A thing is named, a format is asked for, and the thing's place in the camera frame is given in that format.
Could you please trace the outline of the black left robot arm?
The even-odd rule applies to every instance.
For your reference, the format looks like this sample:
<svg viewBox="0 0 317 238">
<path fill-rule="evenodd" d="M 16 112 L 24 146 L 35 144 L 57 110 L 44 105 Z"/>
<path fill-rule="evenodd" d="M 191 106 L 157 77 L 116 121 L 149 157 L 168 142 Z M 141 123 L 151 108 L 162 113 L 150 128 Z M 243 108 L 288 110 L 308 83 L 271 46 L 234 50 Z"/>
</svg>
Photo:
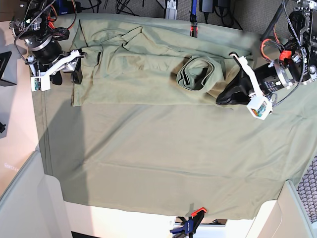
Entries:
<svg viewBox="0 0 317 238">
<path fill-rule="evenodd" d="M 260 53 L 266 64 L 251 69 L 245 57 L 230 54 L 240 67 L 238 75 L 226 86 L 216 99 L 218 105 L 247 105 L 255 100 L 268 100 L 276 107 L 282 103 L 277 91 L 296 89 L 300 84 L 317 79 L 317 2 L 299 0 L 288 14 L 287 2 L 282 1 L 274 18 L 262 34 Z M 284 14 L 291 38 L 283 44 L 275 26 Z"/>
</svg>

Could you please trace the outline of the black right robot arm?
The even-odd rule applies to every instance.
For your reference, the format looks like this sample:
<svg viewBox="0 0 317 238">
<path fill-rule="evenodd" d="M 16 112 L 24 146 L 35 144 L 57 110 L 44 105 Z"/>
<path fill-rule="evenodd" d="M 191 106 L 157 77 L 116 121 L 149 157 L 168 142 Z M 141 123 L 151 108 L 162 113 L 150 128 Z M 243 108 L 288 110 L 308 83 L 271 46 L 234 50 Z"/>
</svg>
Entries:
<svg viewBox="0 0 317 238">
<path fill-rule="evenodd" d="M 15 40 L 23 40 L 30 55 L 23 58 L 30 67 L 32 91 L 46 91 L 51 85 L 61 85 L 61 73 L 70 73 L 74 84 L 81 84 L 82 50 L 64 51 L 60 41 L 67 40 L 73 23 L 57 27 L 58 16 L 77 14 L 79 4 L 74 0 L 21 0 L 10 22 Z"/>
</svg>

